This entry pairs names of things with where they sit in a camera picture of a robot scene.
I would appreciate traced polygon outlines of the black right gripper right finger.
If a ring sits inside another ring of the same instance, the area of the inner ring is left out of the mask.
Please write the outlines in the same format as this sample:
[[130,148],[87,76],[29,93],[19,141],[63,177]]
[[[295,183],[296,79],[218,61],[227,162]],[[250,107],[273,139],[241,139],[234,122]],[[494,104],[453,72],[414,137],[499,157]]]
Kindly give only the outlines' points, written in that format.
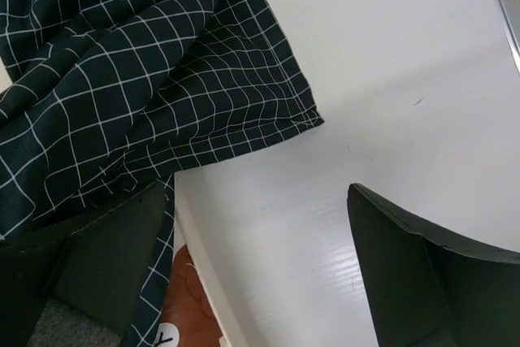
[[414,215],[362,184],[349,224],[381,346],[517,346],[519,254]]

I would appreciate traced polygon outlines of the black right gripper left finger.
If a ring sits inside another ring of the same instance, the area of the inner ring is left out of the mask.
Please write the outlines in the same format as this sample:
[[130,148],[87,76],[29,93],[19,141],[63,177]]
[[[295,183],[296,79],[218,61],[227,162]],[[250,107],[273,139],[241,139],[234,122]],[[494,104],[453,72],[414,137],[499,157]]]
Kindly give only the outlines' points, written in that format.
[[3,346],[112,346],[128,334],[163,221],[151,184],[1,243]]

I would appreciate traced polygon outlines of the cream pillow with bear print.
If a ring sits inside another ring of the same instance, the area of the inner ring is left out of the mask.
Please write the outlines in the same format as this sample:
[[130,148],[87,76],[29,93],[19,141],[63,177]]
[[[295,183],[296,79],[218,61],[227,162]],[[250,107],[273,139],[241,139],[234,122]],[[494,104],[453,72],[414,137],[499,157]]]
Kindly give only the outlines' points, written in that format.
[[185,245],[175,253],[154,344],[171,347],[226,345]]

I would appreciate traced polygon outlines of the dark grid-pattern pillowcase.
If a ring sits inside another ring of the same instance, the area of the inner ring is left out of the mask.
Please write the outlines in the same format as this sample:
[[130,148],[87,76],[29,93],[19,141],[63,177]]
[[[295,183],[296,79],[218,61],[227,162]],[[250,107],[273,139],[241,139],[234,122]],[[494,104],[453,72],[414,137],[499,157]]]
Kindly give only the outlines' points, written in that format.
[[318,127],[266,0],[1,0],[1,238],[160,183],[162,225],[124,346],[157,338],[174,175]]

